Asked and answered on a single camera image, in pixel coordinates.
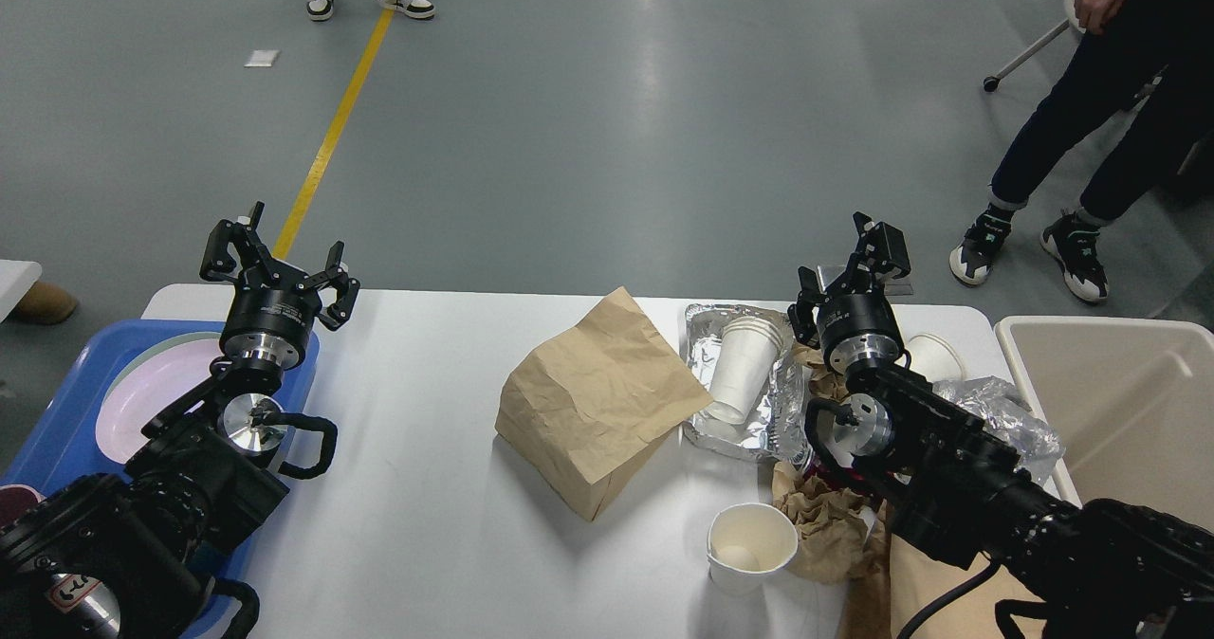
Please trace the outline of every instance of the brown shoe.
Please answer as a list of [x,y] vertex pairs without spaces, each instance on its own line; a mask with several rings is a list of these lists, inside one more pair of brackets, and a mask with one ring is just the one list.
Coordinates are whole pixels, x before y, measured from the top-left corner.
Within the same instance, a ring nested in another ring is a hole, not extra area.
[[58,285],[36,281],[25,296],[12,309],[12,316],[29,323],[52,324],[67,321],[75,312],[79,300]]

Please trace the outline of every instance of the white paper cup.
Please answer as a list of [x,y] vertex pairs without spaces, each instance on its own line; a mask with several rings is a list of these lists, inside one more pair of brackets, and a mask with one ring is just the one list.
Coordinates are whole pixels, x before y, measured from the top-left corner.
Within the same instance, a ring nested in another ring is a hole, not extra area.
[[788,565],[799,536],[788,516],[767,504],[737,504],[708,528],[708,576],[730,595],[749,594]]
[[907,352],[910,352],[910,371],[923,375],[929,383],[965,378],[961,357],[941,337],[920,333],[907,340]]
[[721,354],[708,386],[715,402],[704,411],[725,423],[744,422],[783,349],[784,333],[765,318],[738,317],[725,324]]

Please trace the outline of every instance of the plastic bag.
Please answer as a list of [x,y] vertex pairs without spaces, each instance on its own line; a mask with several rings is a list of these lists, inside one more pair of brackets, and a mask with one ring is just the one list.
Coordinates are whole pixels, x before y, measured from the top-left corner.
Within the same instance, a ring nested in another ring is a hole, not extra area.
[[941,380],[932,390],[944,400],[983,419],[986,430],[1020,452],[1019,468],[1044,485],[1066,451],[1050,425],[1032,415],[1015,385],[1002,378]]

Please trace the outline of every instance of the white plate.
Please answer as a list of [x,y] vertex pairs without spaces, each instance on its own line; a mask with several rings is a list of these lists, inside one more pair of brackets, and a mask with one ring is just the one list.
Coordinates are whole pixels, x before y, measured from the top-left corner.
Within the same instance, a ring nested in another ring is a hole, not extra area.
[[212,337],[174,345],[131,369],[101,403],[96,426],[101,453],[125,464],[147,443],[140,429],[208,379],[219,356],[219,337]]
[[[130,373],[132,371],[135,371],[136,367],[138,367],[143,362],[147,362],[148,360],[151,360],[152,357],[159,355],[160,352],[164,352],[165,350],[168,350],[170,347],[181,345],[182,343],[191,343],[191,341],[194,341],[194,340],[205,340],[208,338],[210,338],[211,340],[216,340],[219,337],[220,337],[220,334],[216,330],[195,330],[193,333],[182,333],[181,335],[174,335],[172,338],[166,338],[166,339],[161,340],[160,343],[157,343],[155,345],[153,345],[153,346],[148,347],[147,350],[140,352],[138,356],[136,356],[134,360],[131,360],[129,364],[126,364],[125,367],[123,367],[123,371],[118,372],[118,375],[114,377],[114,380],[112,380],[109,383],[109,388],[106,390],[106,396],[102,397],[102,401],[104,402],[106,400],[108,400],[109,398],[109,394],[114,391],[114,386],[117,386],[119,383],[123,381],[123,379],[125,379],[127,375],[130,375]],[[217,347],[216,347],[215,352],[216,352],[216,357],[219,357],[219,349]]]

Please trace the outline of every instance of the yellow floor line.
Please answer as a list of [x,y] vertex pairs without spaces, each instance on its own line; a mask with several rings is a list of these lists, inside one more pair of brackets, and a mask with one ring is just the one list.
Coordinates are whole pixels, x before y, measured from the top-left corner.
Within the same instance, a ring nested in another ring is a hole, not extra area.
[[346,85],[346,95],[342,95],[341,103],[337,104],[337,113],[333,115],[329,130],[324,132],[320,151],[317,151],[316,159],[312,160],[312,168],[308,169],[307,177],[304,180],[304,186],[300,187],[300,192],[295,197],[295,204],[291,205],[291,211],[287,215],[287,221],[283,222],[283,231],[278,234],[278,241],[274,243],[276,258],[285,258],[291,251],[295,236],[300,231],[300,225],[304,224],[304,217],[307,215],[308,208],[312,207],[312,198],[316,196],[316,190],[320,186],[324,171],[329,168],[329,159],[333,158],[333,151],[337,147],[341,131],[346,129],[346,121],[350,119],[351,111],[354,109],[358,92],[362,91],[367,74],[370,73],[371,63],[375,62],[380,43],[384,41],[384,35],[387,34],[387,27],[391,24],[392,17],[393,12],[385,9],[380,13],[379,22],[375,23],[371,38],[367,40],[367,47],[363,49],[363,57],[358,61],[358,67],[354,68],[354,75],[350,78],[350,84]]

